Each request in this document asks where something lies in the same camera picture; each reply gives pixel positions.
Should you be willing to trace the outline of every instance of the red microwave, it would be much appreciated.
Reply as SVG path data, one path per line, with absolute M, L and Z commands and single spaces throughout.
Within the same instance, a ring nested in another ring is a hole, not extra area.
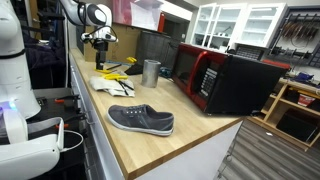
M 172 70 L 178 87 L 207 114 L 260 112 L 285 69 L 180 44 Z

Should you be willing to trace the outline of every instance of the black bin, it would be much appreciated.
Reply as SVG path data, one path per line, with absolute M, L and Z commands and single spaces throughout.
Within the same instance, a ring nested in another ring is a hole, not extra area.
M 277 128 L 296 139 L 311 142 L 319 133 L 318 118 L 295 109 L 288 109 L 277 124 Z

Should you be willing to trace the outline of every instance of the white shoe sole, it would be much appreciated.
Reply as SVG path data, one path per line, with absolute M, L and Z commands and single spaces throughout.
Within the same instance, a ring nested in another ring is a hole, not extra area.
M 112 119 L 112 117 L 110 116 L 109 112 L 107 113 L 107 116 L 108 116 L 109 121 L 114 126 L 116 126 L 119 129 L 123 129 L 123 130 L 127 130 L 127 131 L 143 132 L 143 133 L 149 133 L 149 134 L 154 134 L 154 135 L 158 135 L 158 136 L 169 136 L 173 132 L 173 128 L 170 129 L 169 131 L 158 131 L 158 130 L 154 130 L 154 129 L 142 129 L 142 128 L 126 127 L 126 126 L 123 126 L 123 125 L 117 123 L 114 119 Z

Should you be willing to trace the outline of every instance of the shoelace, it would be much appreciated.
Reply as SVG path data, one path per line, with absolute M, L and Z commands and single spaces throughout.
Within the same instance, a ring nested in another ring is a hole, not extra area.
M 141 114 L 143 112 L 144 105 L 130 106 L 127 108 L 127 114 Z

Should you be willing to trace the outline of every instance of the microwave handle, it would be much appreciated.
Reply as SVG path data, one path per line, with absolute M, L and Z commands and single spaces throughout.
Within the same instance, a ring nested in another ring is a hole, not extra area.
M 199 69 L 200 62 L 201 62 L 201 60 L 203 60 L 204 57 L 206 57 L 207 55 L 208 55 L 208 51 L 202 51 L 202 52 L 198 55 L 197 60 L 196 60 L 196 62 L 194 63 L 194 66 L 193 66 L 193 68 L 192 68 L 192 70 L 191 70 L 191 75 L 190 75 L 190 78 L 189 78 L 189 83 L 188 83 L 188 85 L 187 85 L 187 93 L 188 93 L 189 95 L 192 95 L 192 94 L 193 94 L 193 91 L 192 91 L 193 81 L 194 81 L 194 78 L 195 78 L 195 76 L 196 76 L 196 73 L 197 73 L 197 71 L 198 71 L 198 69 Z

